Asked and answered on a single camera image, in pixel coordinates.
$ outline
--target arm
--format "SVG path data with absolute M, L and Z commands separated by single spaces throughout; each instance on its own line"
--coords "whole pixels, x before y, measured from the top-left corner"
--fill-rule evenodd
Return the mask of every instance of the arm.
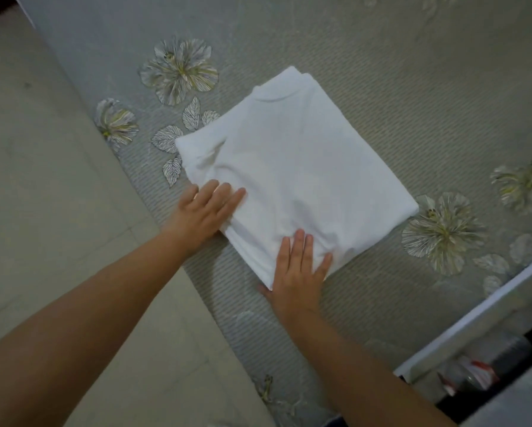
M 244 194 L 216 180 L 187 188 L 158 236 L 3 337 L 0 426 L 62 425 L 162 287 Z
M 361 345 L 341 337 L 319 314 L 321 286 L 331 254 L 313 273 L 313 238 L 285 237 L 274 284 L 260 291 L 300 352 L 319 374 L 331 402 L 350 427 L 454 427 L 442 412 L 399 380 Z

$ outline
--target person's left arm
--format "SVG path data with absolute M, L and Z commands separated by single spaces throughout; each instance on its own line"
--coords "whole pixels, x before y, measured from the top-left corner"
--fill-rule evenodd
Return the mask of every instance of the person's left arm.
M 0 340 L 0 426 L 60 426 L 184 260 L 232 215 L 244 189 L 191 186 L 162 232 Z

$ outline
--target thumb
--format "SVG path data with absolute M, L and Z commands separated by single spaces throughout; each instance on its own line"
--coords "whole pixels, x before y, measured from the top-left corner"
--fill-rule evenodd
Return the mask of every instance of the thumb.
M 271 300 L 271 291 L 263 283 L 259 284 L 256 289 L 258 289 L 258 292 L 260 292 L 268 301 Z

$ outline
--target tile floor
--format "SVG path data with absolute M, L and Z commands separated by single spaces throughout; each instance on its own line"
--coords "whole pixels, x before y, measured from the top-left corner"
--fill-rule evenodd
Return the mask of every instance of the tile floor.
M 157 231 L 20 9 L 0 15 L 0 337 Z M 180 270 L 68 425 L 208 423 L 273 425 Z

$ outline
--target folded white shirt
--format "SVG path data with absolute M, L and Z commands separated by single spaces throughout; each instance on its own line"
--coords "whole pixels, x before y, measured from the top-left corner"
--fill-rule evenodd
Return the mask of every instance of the folded white shirt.
M 294 67 L 254 88 L 200 130 L 175 140 L 187 177 L 245 187 L 223 232 L 271 289 L 284 236 L 314 237 L 330 273 L 418 212 L 418 205 L 321 86 Z

